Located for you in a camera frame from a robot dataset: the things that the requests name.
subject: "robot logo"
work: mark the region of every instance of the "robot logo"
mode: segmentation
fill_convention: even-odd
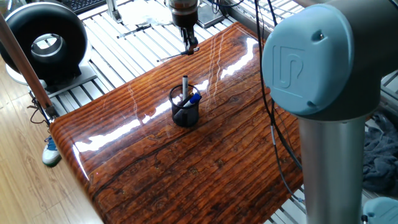
[[[274,47],[274,86],[288,88],[292,79],[298,79],[303,70],[302,56],[305,51],[290,47]]]

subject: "wooden table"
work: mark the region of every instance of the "wooden table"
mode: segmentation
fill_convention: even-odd
[[[203,96],[192,128],[171,117],[169,90],[183,75]],[[277,111],[298,155],[296,118]],[[289,198],[269,122],[257,40],[235,23],[194,55],[169,60],[57,118],[50,130],[105,223],[263,223]],[[295,190],[301,172],[277,145]]]

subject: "black mesh pen cup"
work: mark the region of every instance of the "black mesh pen cup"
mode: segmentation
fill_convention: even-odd
[[[184,106],[187,102],[196,96],[193,94],[199,94],[198,88],[193,85],[188,85],[188,98],[183,99],[182,96],[182,85],[177,85],[170,90],[169,100],[172,104],[172,117],[176,125],[180,127],[192,127],[199,120],[199,101],[190,105]]]

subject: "sneaker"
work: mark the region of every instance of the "sneaker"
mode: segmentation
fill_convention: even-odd
[[[55,142],[51,136],[44,141],[47,142],[47,145],[44,147],[43,150],[43,163],[46,166],[54,167],[61,160],[61,155],[58,152],[57,146],[55,145]]]

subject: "keyboard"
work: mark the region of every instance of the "keyboard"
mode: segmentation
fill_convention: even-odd
[[[98,6],[106,4],[106,0],[62,0],[75,14],[81,14]]]

